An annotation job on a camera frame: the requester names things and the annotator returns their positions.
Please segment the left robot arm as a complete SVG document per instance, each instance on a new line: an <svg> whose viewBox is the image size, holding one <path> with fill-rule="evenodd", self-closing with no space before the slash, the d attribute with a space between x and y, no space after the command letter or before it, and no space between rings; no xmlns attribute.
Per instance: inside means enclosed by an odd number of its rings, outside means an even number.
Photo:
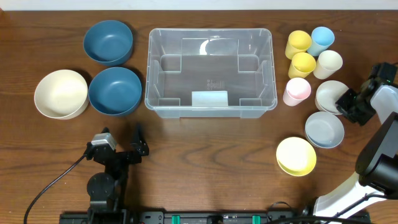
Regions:
<svg viewBox="0 0 398 224"><path fill-rule="evenodd" d="M117 142L108 128L94 135L87 143L84 152L86 159L104 165L104 172L93 175L87 183L90 207L86 222L89 224L134 221L131 212L124 207L129 166L142 162L142 157L149 155L149 147L139 125L129 143L132 147L130 151L118 152L116 145Z"/></svg>

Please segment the pink cup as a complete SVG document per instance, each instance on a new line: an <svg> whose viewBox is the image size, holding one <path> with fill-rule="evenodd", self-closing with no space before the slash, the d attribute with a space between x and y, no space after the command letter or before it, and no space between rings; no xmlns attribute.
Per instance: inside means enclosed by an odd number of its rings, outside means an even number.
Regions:
<svg viewBox="0 0 398 224"><path fill-rule="evenodd" d="M288 106L296 106L307 99L312 92L309 82L304 78L292 78L287 82L283 101Z"/></svg>

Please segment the cream cup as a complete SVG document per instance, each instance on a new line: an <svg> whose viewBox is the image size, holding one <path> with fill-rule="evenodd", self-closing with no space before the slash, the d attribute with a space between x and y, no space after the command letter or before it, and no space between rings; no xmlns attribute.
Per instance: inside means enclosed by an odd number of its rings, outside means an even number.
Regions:
<svg viewBox="0 0 398 224"><path fill-rule="evenodd" d="M334 50L323 51L317 60L313 74L316 78L324 80L334 74L343 65L343 59Z"/></svg>

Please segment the small white bowl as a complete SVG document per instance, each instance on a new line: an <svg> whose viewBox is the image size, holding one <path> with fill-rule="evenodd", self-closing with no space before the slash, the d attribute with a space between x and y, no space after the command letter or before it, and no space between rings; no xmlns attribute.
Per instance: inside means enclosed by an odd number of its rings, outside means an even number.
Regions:
<svg viewBox="0 0 398 224"><path fill-rule="evenodd" d="M323 82L315 95L316 107L320 111L340 115L341 113L336 108L336 102L347 90L348 87L342 82L336 80Z"/></svg>

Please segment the small grey bowl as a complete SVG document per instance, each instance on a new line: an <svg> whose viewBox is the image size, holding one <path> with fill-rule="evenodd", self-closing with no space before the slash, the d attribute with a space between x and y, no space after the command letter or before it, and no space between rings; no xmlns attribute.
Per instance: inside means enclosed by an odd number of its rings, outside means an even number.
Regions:
<svg viewBox="0 0 398 224"><path fill-rule="evenodd" d="M344 126L333 114L319 111L310 115L305 122L305 137L313 146L331 149L338 146L344 136Z"/></svg>

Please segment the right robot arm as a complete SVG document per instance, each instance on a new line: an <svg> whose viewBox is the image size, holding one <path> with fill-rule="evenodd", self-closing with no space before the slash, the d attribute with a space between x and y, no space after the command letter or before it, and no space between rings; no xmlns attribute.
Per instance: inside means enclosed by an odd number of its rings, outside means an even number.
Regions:
<svg viewBox="0 0 398 224"><path fill-rule="evenodd" d="M397 85L383 81L369 96L382 126L360 152L354 174L316 199L316 217L349 218L374 203L397 199Z"/></svg>

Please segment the small yellow bowl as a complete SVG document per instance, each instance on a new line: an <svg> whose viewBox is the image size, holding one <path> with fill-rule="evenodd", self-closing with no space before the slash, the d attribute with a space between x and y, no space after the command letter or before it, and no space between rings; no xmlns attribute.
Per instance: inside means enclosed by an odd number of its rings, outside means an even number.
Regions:
<svg viewBox="0 0 398 224"><path fill-rule="evenodd" d="M301 177L311 173L317 163L313 146L298 137L282 140L276 149L278 166L287 174Z"/></svg>

